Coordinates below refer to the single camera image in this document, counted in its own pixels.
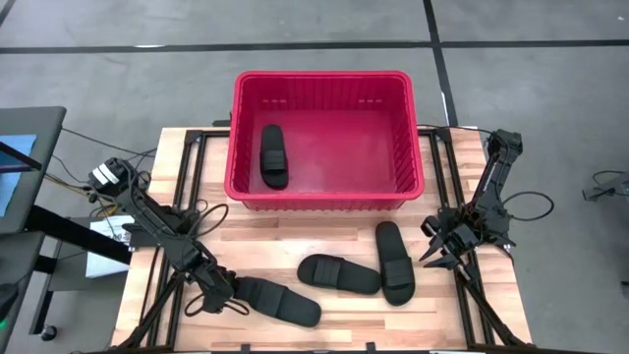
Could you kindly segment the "red plastic bin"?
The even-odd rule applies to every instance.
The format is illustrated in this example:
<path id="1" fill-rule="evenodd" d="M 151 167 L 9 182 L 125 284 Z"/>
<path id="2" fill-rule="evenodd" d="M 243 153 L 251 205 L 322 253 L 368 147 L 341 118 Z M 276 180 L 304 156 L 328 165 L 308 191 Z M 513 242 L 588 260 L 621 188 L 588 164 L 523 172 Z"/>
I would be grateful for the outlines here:
<path id="1" fill-rule="evenodd" d="M 277 125 L 286 188 L 259 171 Z M 252 210 L 391 210 L 425 190 L 413 85 L 397 70 L 247 71 L 234 86 L 224 191 Z"/>

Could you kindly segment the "blue display screen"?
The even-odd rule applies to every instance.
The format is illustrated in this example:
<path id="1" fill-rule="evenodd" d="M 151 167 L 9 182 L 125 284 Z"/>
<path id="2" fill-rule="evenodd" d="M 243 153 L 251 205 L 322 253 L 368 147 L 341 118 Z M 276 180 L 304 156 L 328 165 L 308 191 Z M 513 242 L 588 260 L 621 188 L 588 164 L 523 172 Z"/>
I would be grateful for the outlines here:
<path id="1" fill-rule="evenodd" d="M 35 166 L 17 158 L 17 153 L 30 157 L 37 135 L 0 136 L 0 218 L 4 217 L 11 203 L 23 173 L 39 170 Z"/>

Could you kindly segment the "dark grey desk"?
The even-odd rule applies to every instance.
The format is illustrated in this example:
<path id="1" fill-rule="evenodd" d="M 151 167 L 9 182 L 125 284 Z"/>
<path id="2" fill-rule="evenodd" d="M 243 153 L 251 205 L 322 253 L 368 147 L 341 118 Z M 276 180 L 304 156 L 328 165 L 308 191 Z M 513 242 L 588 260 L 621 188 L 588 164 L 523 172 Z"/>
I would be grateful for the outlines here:
<path id="1" fill-rule="evenodd" d="M 0 235 L 21 232 L 39 192 L 44 173 L 59 139 L 67 109 L 62 106 L 0 108 L 0 136 L 36 135 L 30 157 L 40 171 L 24 173 L 4 217 Z"/>

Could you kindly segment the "black desk leg frame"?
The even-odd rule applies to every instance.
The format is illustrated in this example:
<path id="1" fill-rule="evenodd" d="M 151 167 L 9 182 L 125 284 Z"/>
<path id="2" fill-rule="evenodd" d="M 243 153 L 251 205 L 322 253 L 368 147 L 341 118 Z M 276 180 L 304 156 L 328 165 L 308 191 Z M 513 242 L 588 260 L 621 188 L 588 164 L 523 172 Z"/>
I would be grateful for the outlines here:
<path id="1" fill-rule="evenodd" d="M 21 232 L 0 235 L 0 344 L 6 345 L 24 303 L 31 276 L 45 275 L 30 335 L 40 335 L 55 293 L 82 282 L 95 236 L 85 217 L 66 218 L 33 206 Z"/>

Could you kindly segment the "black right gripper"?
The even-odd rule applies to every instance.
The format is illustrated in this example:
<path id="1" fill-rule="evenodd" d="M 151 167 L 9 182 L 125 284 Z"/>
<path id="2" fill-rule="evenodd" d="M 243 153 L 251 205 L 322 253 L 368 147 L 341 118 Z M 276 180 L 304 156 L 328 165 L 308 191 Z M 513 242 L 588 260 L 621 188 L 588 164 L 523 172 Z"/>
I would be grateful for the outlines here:
<path id="1" fill-rule="evenodd" d="M 483 232 L 486 230 L 487 218 L 487 211 L 471 206 L 441 208 L 437 215 L 426 217 L 421 229 L 429 237 L 429 248 L 420 260 L 427 259 L 437 251 L 445 254 L 425 264 L 425 268 L 453 269 L 459 265 L 460 259 L 455 255 L 464 255 L 485 240 Z"/>

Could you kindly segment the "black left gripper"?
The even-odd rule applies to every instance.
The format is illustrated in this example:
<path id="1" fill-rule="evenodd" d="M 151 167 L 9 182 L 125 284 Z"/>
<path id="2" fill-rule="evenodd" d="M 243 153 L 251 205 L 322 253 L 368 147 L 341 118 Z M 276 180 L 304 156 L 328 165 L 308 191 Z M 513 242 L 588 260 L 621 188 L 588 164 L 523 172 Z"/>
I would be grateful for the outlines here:
<path id="1" fill-rule="evenodd" d="M 241 302 L 231 299 L 235 288 L 247 288 L 251 280 L 246 276 L 236 276 L 236 272 L 216 261 L 202 260 L 194 267 L 194 280 L 202 294 L 200 309 L 207 313 L 220 313 L 227 304 L 233 311 L 247 311 Z"/>

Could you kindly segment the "white paper sheet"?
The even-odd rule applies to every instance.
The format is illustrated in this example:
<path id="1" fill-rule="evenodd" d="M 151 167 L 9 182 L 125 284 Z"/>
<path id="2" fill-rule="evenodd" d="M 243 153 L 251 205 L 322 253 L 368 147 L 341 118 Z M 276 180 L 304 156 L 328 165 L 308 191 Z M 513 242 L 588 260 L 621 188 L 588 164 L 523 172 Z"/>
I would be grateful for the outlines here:
<path id="1" fill-rule="evenodd" d="M 98 278 L 129 270 L 131 233 L 124 228 L 135 220 L 130 215 L 108 216 L 89 224 L 95 236 L 86 258 L 86 278 Z"/>

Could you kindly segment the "black foam slide sandal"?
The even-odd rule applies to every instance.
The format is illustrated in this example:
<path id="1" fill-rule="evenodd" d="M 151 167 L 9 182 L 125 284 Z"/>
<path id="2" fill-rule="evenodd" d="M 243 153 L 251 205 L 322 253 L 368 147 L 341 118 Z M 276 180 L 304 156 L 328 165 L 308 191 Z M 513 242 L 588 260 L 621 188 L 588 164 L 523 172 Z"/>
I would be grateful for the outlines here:
<path id="1" fill-rule="evenodd" d="M 381 222 L 375 229 L 375 242 L 384 298 L 392 306 L 402 306 L 414 296 L 416 282 L 399 227 L 392 221 Z"/>
<path id="2" fill-rule="evenodd" d="M 259 171 L 267 187 L 275 190 L 287 187 L 288 159 L 283 132 L 277 125 L 266 125 L 261 131 Z"/>
<path id="3" fill-rule="evenodd" d="M 303 327 L 318 325 L 321 307 L 316 301 L 270 280 L 256 277 L 249 279 L 249 287 L 236 288 L 236 299 L 247 302 L 253 310 L 265 316 L 286 323 Z"/>
<path id="4" fill-rule="evenodd" d="M 304 258 L 297 268 L 297 276 L 310 286 L 363 295 L 376 294 L 381 287 L 380 275 L 374 269 L 325 254 Z"/>

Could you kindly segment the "black aluminium frame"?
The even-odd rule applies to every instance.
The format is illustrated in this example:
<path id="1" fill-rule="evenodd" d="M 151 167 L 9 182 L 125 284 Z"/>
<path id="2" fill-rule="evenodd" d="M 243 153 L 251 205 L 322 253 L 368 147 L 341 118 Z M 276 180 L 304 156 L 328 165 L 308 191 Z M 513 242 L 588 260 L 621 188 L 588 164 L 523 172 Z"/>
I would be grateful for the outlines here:
<path id="1" fill-rule="evenodd" d="M 450 130 L 433 129 L 429 135 L 429 143 L 441 208 L 456 208 L 468 203 L 464 200 Z M 494 346 L 495 340 L 499 339 L 503 346 L 527 347 L 529 344 L 508 328 L 486 299 L 476 249 L 463 256 L 462 263 L 450 270 L 455 279 L 467 346 L 472 348 L 477 345 L 469 305 L 469 301 L 474 300 L 481 312 L 481 326 L 487 346 Z"/>
<path id="2" fill-rule="evenodd" d="M 207 136 L 203 131 L 186 133 L 175 188 L 174 209 L 196 210 L 206 141 Z M 123 354 L 154 354 L 173 349 L 184 284 L 187 281 L 170 265 L 162 247 L 159 247 L 162 251 L 162 270 L 156 298 L 151 307 L 143 312 L 142 319 L 130 336 L 117 345 L 117 349 Z"/>

